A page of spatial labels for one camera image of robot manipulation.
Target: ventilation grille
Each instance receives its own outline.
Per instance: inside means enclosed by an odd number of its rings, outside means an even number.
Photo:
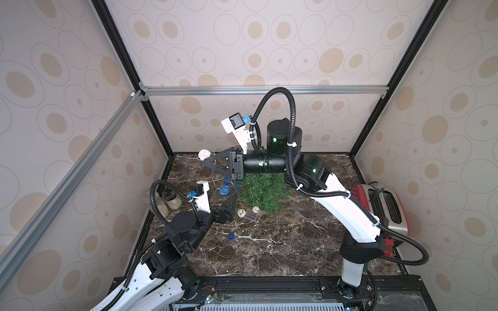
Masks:
[[[175,305],[174,311],[195,305]],[[157,311],[168,311],[168,307]],[[201,307],[201,311],[345,311],[342,303],[308,304],[222,304]]]
[[[384,194],[384,199],[387,204],[387,210],[389,211],[392,222],[401,223],[401,213],[399,212],[398,204],[396,204],[392,193],[389,191],[384,191],[382,194]]]
[[[378,198],[378,196],[373,197],[374,194],[375,190],[369,189],[369,198],[370,203],[372,204],[373,214],[382,220],[384,217],[384,210],[382,209],[382,205],[380,204],[380,199]]]

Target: dark marble surface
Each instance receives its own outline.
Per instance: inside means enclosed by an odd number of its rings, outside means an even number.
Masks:
[[[359,182],[347,156],[319,156],[346,188]],[[198,180],[209,181],[211,189],[216,190],[211,209],[218,209],[226,198],[218,192],[223,176],[205,168],[196,155],[177,155],[168,181],[187,193],[188,185]],[[316,201],[296,191],[282,204],[287,208],[263,215],[257,224],[238,217],[225,225],[214,224],[198,249],[187,255],[189,265],[199,276],[340,275],[342,224]],[[180,210],[188,207],[184,203]],[[248,206],[238,202],[240,208]],[[174,215],[170,212],[167,219]],[[163,231],[154,218],[147,242]],[[230,232],[235,234],[233,241],[227,238]],[[398,265],[382,259],[372,261],[370,269],[375,275],[401,274]]]

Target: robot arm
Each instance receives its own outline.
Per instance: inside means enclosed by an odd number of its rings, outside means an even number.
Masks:
[[[214,222],[226,223],[234,219],[237,194],[228,197],[219,210],[211,211],[208,182],[198,181],[190,189],[188,197],[196,202],[200,220],[190,211],[176,214],[164,226],[165,234],[152,240],[144,249],[145,253],[137,255],[130,270],[132,275],[91,311],[158,310],[181,298],[190,299],[197,293],[199,279],[185,266],[186,254],[197,248]]]
[[[268,99],[283,93],[290,104],[291,120],[274,120],[267,126],[266,150],[248,151],[247,136],[254,139],[253,133],[245,130],[245,123],[256,124],[256,119]],[[353,287],[360,284],[364,264],[378,257],[407,265],[421,265],[428,261],[427,251],[412,239],[387,227],[388,220],[379,218],[367,210],[358,200],[351,198],[323,161],[315,155],[300,152],[302,131],[295,126],[295,102],[292,94],[285,88],[275,88],[269,91],[261,100],[254,116],[242,118],[236,113],[223,120],[227,133],[236,130],[236,138],[240,146],[229,148],[204,160],[204,165],[232,180],[243,180],[245,173],[284,173],[285,181],[302,194],[312,197],[332,213],[347,229],[340,254],[343,257],[342,279]],[[217,164],[217,160],[226,159],[225,166]],[[380,236],[390,234],[407,241],[422,253],[422,259],[404,261],[385,256],[386,241]]]

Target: toaster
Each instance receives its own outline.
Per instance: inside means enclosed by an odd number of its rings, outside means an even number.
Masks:
[[[358,184],[351,189],[351,195],[357,198],[375,216],[379,217],[381,223],[385,223],[384,219],[387,219],[389,229],[409,236],[410,229],[406,221],[403,205],[394,190],[378,189],[372,185]]]

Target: green grass mat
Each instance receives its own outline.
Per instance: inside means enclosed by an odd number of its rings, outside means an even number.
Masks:
[[[291,189],[286,187],[283,174],[245,174],[239,197],[250,207],[258,206],[260,210],[271,214],[284,208],[280,201],[290,193]]]

